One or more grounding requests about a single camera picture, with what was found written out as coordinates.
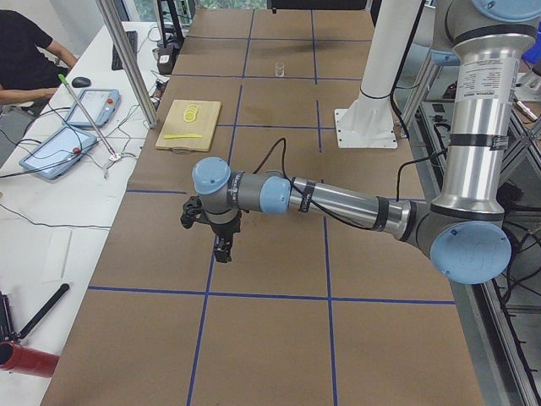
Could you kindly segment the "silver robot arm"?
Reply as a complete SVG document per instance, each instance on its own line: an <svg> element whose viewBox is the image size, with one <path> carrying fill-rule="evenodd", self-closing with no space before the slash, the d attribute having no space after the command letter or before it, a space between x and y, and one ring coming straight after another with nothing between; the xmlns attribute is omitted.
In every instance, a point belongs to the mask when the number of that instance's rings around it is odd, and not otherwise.
<svg viewBox="0 0 541 406"><path fill-rule="evenodd" d="M429 204L286 175L234 172L211 156L194 166L195 195L183 205L182 225L209 225L217 237L214 256L225 263L244 212L319 211L417 247L457 283L498 276L511 260L511 243L496 192L519 62L536 40L539 19L537 1L437 2L433 48L455 53L460 68L444 181Z"/></svg>

